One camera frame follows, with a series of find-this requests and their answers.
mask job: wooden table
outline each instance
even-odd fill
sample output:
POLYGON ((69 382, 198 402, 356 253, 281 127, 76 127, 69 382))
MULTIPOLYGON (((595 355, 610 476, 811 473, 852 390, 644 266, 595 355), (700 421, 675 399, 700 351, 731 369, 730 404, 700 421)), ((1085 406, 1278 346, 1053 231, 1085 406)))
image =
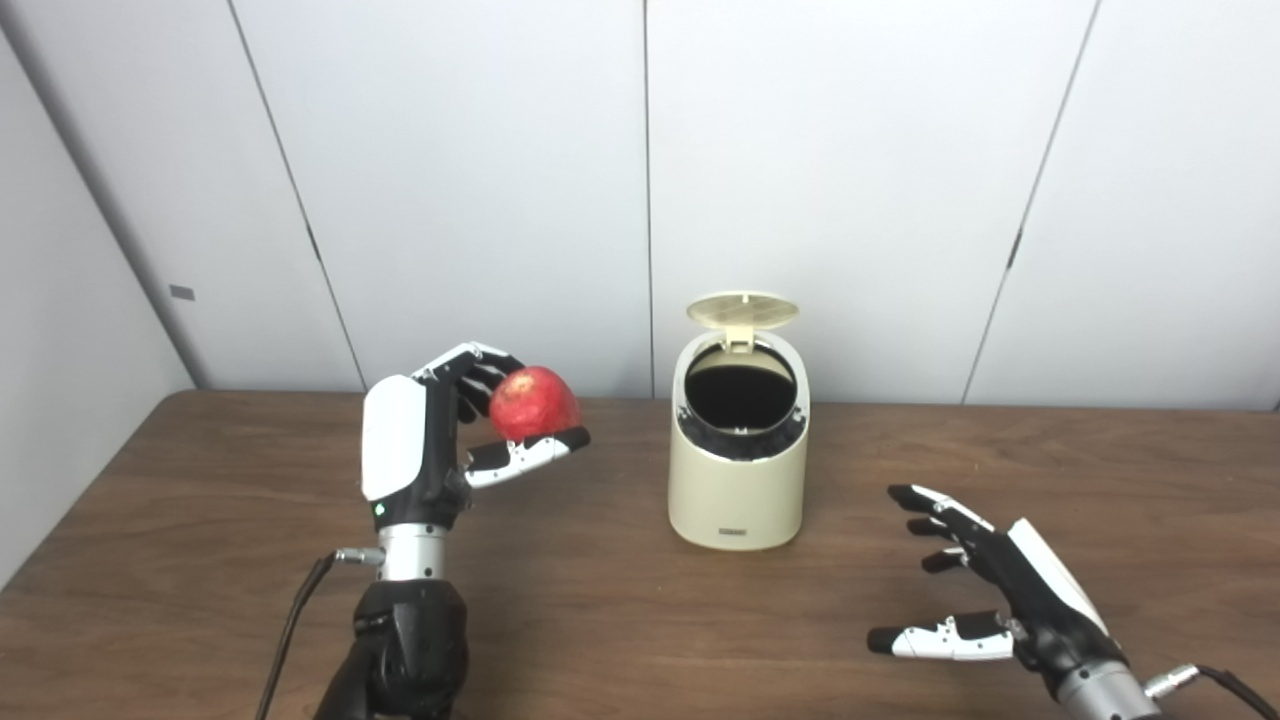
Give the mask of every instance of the wooden table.
MULTIPOLYGON (((371 539, 360 402, 161 404, 0 594, 0 717, 250 719, 311 561, 371 539)), ((940 544, 905 532, 890 483, 1029 516, 1143 676, 1198 661, 1280 700, 1277 415, 819 405, 804 529, 741 555, 667 524, 666 404, 586 401, 584 420, 591 447, 480 491, 451 538, 460 717, 1065 719, 1015 662, 865 650, 872 625, 1000 605, 969 573, 919 570, 940 544)), ((369 580, 321 585, 273 717, 311 716, 369 580)), ((1166 708, 1253 717, 1207 682, 1166 708)))

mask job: robotic hand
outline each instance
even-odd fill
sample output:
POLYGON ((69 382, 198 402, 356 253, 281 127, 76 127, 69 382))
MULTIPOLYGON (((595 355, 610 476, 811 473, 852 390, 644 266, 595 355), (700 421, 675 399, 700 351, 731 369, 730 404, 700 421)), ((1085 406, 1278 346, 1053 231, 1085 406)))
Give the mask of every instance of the robotic hand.
POLYGON ((1240 696, 1265 717, 1275 717, 1262 698, 1225 671, 1184 665, 1139 684, 1089 597, 1025 519, 998 532, 964 505, 929 488, 891 486, 888 493, 904 510, 925 514, 908 521, 911 534, 957 543, 925 557, 920 565, 927 573, 969 568, 1000 589, 1010 614, 972 612, 929 625, 874 628, 867 635, 873 652, 959 661, 1016 657, 1043 678, 1050 696, 1074 720, 1165 719, 1155 701, 1201 674, 1240 696))
POLYGON ((489 414, 493 389, 524 365, 475 342, 365 397, 361 489, 378 548, 343 548, 338 562, 374 565, 355 612, 356 639, 316 720, 403 715, 447 720, 467 673, 466 603, 445 579, 444 546, 471 489, 515 479, 590 442, 576 427, 471 448, 457 460, 457 423, 489 414))

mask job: small trash can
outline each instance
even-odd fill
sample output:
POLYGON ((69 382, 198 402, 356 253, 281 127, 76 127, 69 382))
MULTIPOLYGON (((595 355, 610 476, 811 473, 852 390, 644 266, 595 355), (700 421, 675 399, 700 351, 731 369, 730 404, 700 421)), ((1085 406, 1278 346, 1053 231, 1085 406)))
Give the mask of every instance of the small trash can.
POLYGON ((800 354, 765 332, 794 304, 763 292, 689 306, 713 328, 676 361, 671 393, 671 525, 716 550, 764 550, 800 530, 809 445, 809 379, 800 354))

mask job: apple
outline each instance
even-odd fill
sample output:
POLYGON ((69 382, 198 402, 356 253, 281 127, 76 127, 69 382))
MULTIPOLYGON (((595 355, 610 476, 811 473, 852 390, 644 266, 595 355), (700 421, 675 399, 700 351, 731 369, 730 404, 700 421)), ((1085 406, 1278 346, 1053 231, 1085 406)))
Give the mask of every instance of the apple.
POLYGON ((506 439, 522 439, 581 425, 577 398, 547 368, 521 368, 507 375, 489 400, 489 420, 506 439))

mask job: white wall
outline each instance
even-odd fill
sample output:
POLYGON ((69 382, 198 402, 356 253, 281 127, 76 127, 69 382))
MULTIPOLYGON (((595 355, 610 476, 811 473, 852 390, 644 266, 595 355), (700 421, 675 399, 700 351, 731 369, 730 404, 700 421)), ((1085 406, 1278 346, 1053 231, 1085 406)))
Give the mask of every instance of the white wall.
POLYGON ((649 3, 659 393, 724 290, 819 400, 959 402, 1092 0, 649 3))
POLYGON ((370 380, 463 340, 648 396, 641 0, 238 0, 370 380))
POLYGON ((685 304, 745 288, 799 302, 819 400, 1271 409, 1276 10, 1103 0, 1064 106, 1094 6, 234 0, 244 44, 223 0, 0 20, 214 387, 358 389, 357 361, 476 338, 666 395, 685 304))
POLYGON ((0 109, 4 585, 191 378, 3 35, 0 109))
POLYGON ((1271 410, 1280 5, 1105 0, 970 402, 1271 410))
POLYGON ((227 3, 0 0, 0 18, 197 379, 358 389, 227 3))

